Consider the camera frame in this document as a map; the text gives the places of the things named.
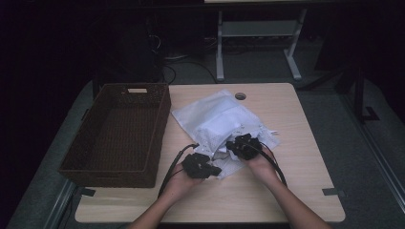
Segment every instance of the forearm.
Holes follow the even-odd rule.
[[[130,229],[152,229],[157,228],[166,212],[174,204],[168,196],[158,198],[140,217],[129,225]]]
[[[294,229],[331,228],[281,181],[268,181],[265,186],[274,195]]]

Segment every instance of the person's right hand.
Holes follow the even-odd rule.
[[[265,152],[270,158],[273,158],[273,155],[266,147],[263,147],[262,151]],[[243,160],[242,158],[240,158],[240,160],[247,165],[253,175],[263,183],[281,182],[281,180],[277,177],[277,173],[273,166],[267,161],[267,159],[265,159],[264,156],[258,154],[250,160]]]

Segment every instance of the white fabric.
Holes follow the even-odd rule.
[[[279,144],[274,132],[257,115],[241,105],[228,90],[221,90],[172,111],[172,115],[191,138],[199,143],[199,147],[194,150],[196,153],[211,158],[215,153],[230,155],[219,156],[223,159],[214,161],[223,170],[218,178],[229,176],[244,167],[236,156],[226,151],[224,145],[228,140],[234,140],[238,135],[251,134],[270,149]]]

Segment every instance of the hand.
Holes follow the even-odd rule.
[[[270,158],[274,159],[272,153],[266,148],[262,147],[262,151],[265,152]],[[263,183],[267,182],[281,182],[277,177],[277,173],[274,170],[273,166],[265,159],[264,156],[258,154],[250,160],[240,160],[250,168],[253,175],[258,178]]]
[[[162,195],[170,198],[173,203],[182,199],[194,186],[203,182],[204,179],[191,178],[182,169],[181,164],[177,164],[172,176],[167,182]]]

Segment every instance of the basket handle hole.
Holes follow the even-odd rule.
[[[148,93],[146,89],[128,89],[128,93]]]

